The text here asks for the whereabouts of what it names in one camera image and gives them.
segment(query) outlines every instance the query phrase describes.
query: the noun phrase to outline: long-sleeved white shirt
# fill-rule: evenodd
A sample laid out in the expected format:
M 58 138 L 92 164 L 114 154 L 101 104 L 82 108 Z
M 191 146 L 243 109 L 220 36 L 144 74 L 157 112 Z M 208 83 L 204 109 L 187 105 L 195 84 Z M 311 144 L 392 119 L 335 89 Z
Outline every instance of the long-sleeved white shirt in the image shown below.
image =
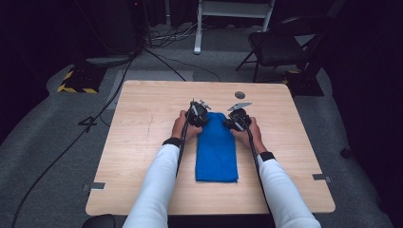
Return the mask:
M 175 187 L 178 157 L 179 148 L 176 145 L 161 147 L 148 168 L 124 228 L 168 227 L 167 210 Z M 261 156 L 258 156 L 258 161 L 264 193 L 276 227 L 320 227 L 281 165 L 274 159 L 263 161 Z

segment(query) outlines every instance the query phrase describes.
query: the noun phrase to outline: black cuff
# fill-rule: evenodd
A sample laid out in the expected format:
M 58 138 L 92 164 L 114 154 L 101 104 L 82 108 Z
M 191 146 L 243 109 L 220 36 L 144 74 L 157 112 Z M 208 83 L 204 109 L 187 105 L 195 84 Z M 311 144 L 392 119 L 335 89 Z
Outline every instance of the black cuff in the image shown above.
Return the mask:
M 163 142 L 163 145 L 165 145 L 165 144 L 173 144 L 179 148 L 182 144 L 182 140 L 178 139 L 178 138 L 169 138 Z
M 266 162 L 268 160 L 275 159 L 275 156 L 273 155 L 272 152 L 266 151 L 266 152 L 261 152 L 260 157 L 263 160 L 263 162 Z

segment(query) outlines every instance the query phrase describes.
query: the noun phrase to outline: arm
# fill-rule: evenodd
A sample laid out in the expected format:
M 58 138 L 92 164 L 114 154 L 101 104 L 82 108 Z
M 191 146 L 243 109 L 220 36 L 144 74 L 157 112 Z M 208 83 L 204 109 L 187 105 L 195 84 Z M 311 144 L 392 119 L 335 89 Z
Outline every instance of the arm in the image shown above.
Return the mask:
M 179 147 L 182 143 L 180 138 L 186 121 L 184 113 L 185 111 L 181 111 L 180 117 L 172 127 L 171 138 L 163 143 L 148 168 L 142 189 L 125 221 L 124 228 L 168 227 L 167 208 L 175 188 Z M 186 138 L 191 139 L 201 132 L 201 127 L 189 125 Z
M 256 119 L 251 118 L 249 126 L 253 135 L 259 162 L 259 173 L 263 184 L 264 195 L 267 198 L 273 214 L 276 227 L 320 227 L 309 208 L 303 201 L 293 181 L 275 160 L 272 153 L 267 152 L 261 140 L 260 129 Z M 246 132 L 231 130 L 233 135 L 250 147 L 249 136 Z

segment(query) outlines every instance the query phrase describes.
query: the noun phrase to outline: blue fabric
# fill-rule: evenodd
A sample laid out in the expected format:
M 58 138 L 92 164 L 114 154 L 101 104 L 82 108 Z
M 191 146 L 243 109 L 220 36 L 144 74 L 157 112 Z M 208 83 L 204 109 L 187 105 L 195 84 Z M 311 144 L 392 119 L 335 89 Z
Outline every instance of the blue fabric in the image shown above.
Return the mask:
M 224 126 L 224 114 L 207 113 L 208 124 L 198 138 L 196 181 L 237 182 L 235 139 Z

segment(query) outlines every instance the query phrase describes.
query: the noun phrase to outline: light wood surface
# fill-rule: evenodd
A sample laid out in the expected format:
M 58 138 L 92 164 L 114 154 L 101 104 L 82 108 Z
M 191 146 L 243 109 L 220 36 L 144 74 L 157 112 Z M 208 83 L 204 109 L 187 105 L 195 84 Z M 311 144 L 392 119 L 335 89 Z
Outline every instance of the light wood surface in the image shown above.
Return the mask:
M 235 92 L 246 98 L 239 100 Z M 148 166 L 161 144 L 170 137 L 180 110 L 190 101 L 204 100 L 212 112 L 235 103 L 252 102 L 244 109 L 257 118 L 263 142 L 299 189 L 312 212 L 333 212 L 335 204 L 321 174 L 294 101 L 285 85 L 127 81 L 124 84 L 86 206 L 89 215 L 127 215 L 142 186 Z M 237 183 L 195 181 L 197 139 L 184 148 L 169 215 L 220 215 L 267 213 L 249 149 L 237 142 Z

